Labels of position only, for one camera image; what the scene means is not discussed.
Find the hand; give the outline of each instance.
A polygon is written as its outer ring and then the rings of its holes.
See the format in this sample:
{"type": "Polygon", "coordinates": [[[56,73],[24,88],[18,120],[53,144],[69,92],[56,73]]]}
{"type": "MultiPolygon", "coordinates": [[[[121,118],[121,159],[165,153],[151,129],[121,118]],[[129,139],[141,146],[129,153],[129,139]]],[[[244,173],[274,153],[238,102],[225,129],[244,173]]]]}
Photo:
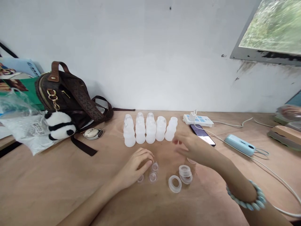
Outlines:
{"type": "Polygon", "coordinates": [[[144,148],[139,148],[132,154],[129,161],[114,177],[114,181],[118,184],[119,189],[125,189],[135,183],[154,162],[153,157],[152,152],[144,148]],[[139,165],[146,159],[149,160],[138,169],[139,165]]]}
{"type": "Polygon", "coordinates": [[[287,105],[285,109],[280,112],[283,115],[301,115],[301,107],[287,105]]]}
{"type": "Polygon", "coordinates": [[[183,143],[188,148],[185,150],[177,147],[176,152],[214,170],[216,170],[220,160],[225,158],[214,147],[192,133],[176,132],[172,142],[174,144],[183,143]]]}

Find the green foliage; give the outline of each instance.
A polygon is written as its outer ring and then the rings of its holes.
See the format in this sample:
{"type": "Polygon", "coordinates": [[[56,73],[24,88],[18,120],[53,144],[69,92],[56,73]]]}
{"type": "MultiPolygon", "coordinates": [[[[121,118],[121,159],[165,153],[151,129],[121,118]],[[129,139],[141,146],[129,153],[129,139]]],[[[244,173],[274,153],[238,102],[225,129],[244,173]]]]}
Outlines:
{"type": "Polygon", "coordinates": [[[301,54],[301,1],[263,0],[239,46],[301,54]]]}

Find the panda keychain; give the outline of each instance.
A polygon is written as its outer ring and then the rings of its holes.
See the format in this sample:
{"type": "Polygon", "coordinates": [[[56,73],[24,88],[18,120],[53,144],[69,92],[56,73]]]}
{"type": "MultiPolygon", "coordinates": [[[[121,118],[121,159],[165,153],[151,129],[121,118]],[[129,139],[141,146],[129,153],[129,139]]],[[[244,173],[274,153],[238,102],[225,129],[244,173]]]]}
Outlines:
{"type": "Polygon", "coordinates": [[[56,111],[45,115],[50,130],[49,139],[52,141],[66,139],[76,132],[71,117],[64,112],[56,111]]]}

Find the phone screen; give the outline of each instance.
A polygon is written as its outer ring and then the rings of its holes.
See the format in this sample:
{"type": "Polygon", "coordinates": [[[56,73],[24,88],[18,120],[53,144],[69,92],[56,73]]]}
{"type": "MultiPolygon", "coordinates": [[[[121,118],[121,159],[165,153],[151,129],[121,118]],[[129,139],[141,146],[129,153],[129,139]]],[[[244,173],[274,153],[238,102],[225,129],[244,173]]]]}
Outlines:
{"type": "Polygon", "coordinates": [[[196,134],[199,138],[206,141],[211,146],[213,146],[213,147],[215,146],[214,141],[209,137],[209,135],[206,133],[205,130],[202,130],[202,127],[200,125],[190,125],[190,128],[194,132],[194,134],[196,134]]]}

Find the brown backpack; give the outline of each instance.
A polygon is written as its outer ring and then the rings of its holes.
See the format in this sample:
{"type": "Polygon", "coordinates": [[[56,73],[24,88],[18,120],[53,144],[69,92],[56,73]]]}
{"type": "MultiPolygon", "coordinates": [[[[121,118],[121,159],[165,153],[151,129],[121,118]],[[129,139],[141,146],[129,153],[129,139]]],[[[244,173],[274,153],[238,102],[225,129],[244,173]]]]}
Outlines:
{"type": "MultiPolygon", "coordinates": [[[[49,113],[57,111],[68,114],[75,122],[77,132],[83,132],[88,128],[108,121],[113,117],[114,110],[135,111],[135,109],[112,108],[111,104],[102,96],[90,99],[85,83],[69,72],[67,65],[63,62],[53,61],[51,72],[45,73],[35,83],[36,93],[40,101],[49,113]],[[108,103],[108,108],[96,103],[96,99],[108,103]]],[[[76,140],[74,135],[72,142],[81,150],[93,156],[97,151],[76,140]]]]}

